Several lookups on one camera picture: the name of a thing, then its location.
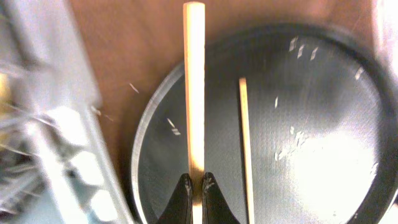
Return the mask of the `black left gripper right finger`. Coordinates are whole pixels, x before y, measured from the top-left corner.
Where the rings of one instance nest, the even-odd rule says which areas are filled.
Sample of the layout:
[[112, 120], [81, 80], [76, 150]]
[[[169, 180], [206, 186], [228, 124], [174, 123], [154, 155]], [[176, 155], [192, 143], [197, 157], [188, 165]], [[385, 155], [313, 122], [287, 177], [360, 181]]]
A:
[[226, 202], [215, 176], [206, 172], [202, 185], [203, 222], [206, 224], [240, 224]]

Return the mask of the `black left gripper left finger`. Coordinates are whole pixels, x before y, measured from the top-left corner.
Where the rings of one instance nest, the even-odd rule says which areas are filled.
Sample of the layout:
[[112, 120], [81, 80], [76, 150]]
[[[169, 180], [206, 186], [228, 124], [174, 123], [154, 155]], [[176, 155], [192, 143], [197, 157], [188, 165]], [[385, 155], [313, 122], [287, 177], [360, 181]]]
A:
[[193, 189], [190, 176], [182, 174], [157, 224], [191, 224]]

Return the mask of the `wooden chopstick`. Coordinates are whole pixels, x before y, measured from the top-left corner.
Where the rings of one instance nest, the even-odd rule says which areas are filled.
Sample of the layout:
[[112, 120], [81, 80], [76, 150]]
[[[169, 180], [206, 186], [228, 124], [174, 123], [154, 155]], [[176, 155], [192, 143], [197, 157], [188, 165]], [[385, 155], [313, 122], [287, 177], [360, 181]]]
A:
[[205, 168], [205, 5], [183, 5], [185, 101], [189, 175], [193, 184], [193, 224], [203, 223]]
[[239, 95], [241, 104], [241, 123], [244, 148], [244, 171], [246, 179], [246, 200], [248, 208], [248, 223], [255, 224], [254, 191], [252, 182], [251, 142], [249, 131], [248, 92], [245, 78], [239, 79]]

